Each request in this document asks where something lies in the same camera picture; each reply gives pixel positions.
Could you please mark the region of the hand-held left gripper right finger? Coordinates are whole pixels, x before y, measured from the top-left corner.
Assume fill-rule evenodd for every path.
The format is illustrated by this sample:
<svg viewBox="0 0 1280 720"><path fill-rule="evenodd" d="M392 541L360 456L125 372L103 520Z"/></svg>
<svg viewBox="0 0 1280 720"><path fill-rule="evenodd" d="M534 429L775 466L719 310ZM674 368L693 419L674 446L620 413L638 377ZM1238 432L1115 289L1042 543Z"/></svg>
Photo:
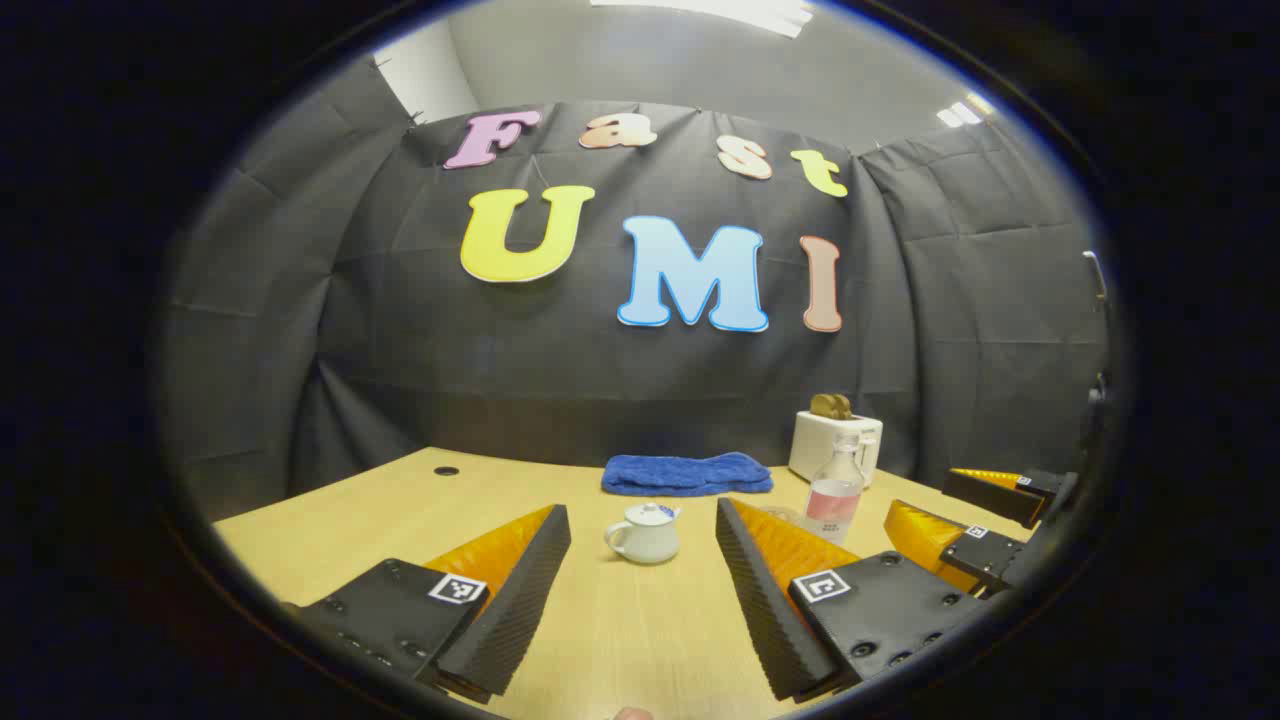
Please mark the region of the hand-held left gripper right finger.
<svg viewBox="0 0 1280 720"><path fill-rule="evenodd" d="M736 498L718 500L716 538L777 700L892 671L986 603L902 553L860 559Z"/></svg>

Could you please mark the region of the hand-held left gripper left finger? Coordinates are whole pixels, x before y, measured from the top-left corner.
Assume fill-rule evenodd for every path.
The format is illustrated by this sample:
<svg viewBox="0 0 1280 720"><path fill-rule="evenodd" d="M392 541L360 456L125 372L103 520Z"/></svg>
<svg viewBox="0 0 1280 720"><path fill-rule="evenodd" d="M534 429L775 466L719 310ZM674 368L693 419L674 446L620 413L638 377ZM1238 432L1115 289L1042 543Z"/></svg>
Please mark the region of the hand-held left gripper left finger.
<svg viewBox="0 0 1280 720"><path fill-rule="evenodd" d="M425 564L383 559L283 606L330 650L485 705L524 661L571 539L568 510L553 503Z"/></svg>

